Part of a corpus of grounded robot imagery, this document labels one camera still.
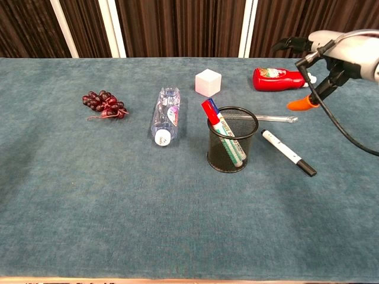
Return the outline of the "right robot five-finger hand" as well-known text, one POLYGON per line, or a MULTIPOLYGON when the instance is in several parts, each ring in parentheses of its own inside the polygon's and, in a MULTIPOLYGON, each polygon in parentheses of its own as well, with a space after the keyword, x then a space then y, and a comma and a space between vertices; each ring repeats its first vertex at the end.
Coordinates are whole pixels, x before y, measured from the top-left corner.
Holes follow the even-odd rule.
POLYGON ((287 37, 272 46, 274 51, 292 49, 306 52, 296 66, 307 75, 307 68, 325 59, 328 77, 320 82, 307 97, 292 101, 287 108, 306 111, 317 108, 325 98, 349 79, 378 82, 378 30, 355 30, 341 33, 329 30, 312 32, 307 38, 287 37))

